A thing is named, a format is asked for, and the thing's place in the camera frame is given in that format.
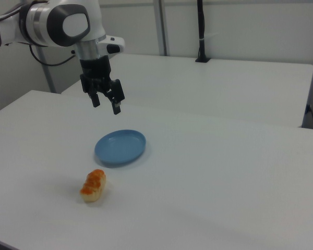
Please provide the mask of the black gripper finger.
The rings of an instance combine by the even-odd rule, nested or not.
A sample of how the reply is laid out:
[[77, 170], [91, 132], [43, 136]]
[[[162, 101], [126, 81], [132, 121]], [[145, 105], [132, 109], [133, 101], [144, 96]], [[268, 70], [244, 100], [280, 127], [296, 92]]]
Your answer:
[[124, 91], [119, 79], [111, 80], [108, 84], [108, 90], [105, 96], [112, 104], [113, 113], [115, 115], [121, 112], [121, 101], [125, 99]]
[[80, 81], [82, 85], [82, 90], [84, 93], [87, 93], [92, 101], [93, 107], [100, 106], [99, 97], [97, 94], [97, 89], [94, 86], [93, 80], [86, 77], [84, 74], [80, 75]]

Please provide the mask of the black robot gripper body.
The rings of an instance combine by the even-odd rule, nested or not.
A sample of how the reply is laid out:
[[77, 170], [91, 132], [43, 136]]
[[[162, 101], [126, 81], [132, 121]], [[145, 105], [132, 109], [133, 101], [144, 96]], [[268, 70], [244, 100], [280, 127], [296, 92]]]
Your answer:
[[107, 92], [110, 90], [111, 66], [108, 57], [94, 60], [80, 60], [80, 80], [85, 93]]

